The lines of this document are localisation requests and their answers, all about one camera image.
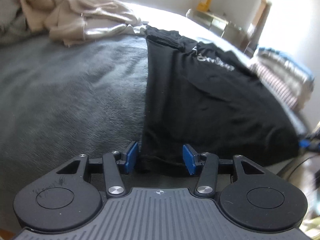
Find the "black t-shirt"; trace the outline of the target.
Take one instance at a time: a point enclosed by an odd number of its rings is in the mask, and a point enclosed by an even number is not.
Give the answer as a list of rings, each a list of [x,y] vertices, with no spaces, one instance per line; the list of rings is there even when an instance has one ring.
[[[148,81],[138,168],[186,176],[182,148],[269,166],[298,155],[282,105],[231,51],[147,27]]]

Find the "grey bed blanket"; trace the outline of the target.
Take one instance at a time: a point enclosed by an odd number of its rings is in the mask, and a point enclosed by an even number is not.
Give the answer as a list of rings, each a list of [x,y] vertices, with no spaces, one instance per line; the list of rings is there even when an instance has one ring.
[[[148,75],[139,36],[67,48],[46,35],[1,48],[1,228],[15,194],[77,154],[140,140]]]

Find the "folded pink checked blanket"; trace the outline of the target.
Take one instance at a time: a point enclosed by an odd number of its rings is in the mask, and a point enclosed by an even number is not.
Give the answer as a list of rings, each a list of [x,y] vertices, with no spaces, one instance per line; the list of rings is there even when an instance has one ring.
[[[259,62],[254,62],[249,67],[252,72],[254,72],[260,80],[267,83],[279,96],[280,100],[292,109],[299,110],[298,97],[294,95],[289,86],[279,78],[272,70],[267,66]]]

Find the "folded cream blanket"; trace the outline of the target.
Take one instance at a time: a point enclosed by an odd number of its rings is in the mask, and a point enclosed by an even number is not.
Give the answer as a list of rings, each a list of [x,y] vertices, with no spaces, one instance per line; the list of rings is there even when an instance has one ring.
[[[310,80],[304,72],[292,63],[271,59],[266,56],[255,56],[251,59],[251,64],[254,62],[267,66],[289,86],[294,95],[298,97],[298,111],[305,107],[305,104],[311,98],[314,81]]]

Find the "folded teal blanket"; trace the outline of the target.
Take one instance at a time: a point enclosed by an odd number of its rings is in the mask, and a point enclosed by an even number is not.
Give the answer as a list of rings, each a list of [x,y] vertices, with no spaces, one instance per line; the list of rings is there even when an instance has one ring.
[[[296,61],[291,56],[285,54],[282,51],[275,50],[273,48],[268,48],[268,47],[258,47],[254,54],[255,55],[264,55],[265,54],[268,56],[271,55],[271,56],[275,56],[279,59],[282,59],[284,61],[289,61],[289,63],[294,64],[298,69],[300,69],[302,72],[304,72],[310,80],[313,81],[315,79],[313,72],[306,65],[300,63],[299,61]]]

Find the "cream desk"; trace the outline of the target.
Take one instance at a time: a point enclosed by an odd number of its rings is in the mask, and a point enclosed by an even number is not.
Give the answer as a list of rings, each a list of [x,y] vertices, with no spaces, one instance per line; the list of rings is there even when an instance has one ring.
[[[241,27],[212,12],[189,9],[185,16],[226,40],[239,50],[244,50],[242,44],[247,41],[247,33]]]

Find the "beige crumpled garment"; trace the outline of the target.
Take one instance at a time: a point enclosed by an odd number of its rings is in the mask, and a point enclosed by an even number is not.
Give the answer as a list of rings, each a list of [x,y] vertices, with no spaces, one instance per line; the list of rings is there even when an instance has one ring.
[[[144,35],[146,25],[118,0],[20,0],[30,30],[65,46],[117,35]]]

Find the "yellow box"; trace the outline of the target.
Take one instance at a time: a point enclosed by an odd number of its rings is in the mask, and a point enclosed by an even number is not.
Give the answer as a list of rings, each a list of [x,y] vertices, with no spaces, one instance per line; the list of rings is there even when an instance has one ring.
[[[210,4],[211,4],[212,0],[200,0],[196,10],[201,11],[201,12],[208,12],[209,8],[210,8]]]

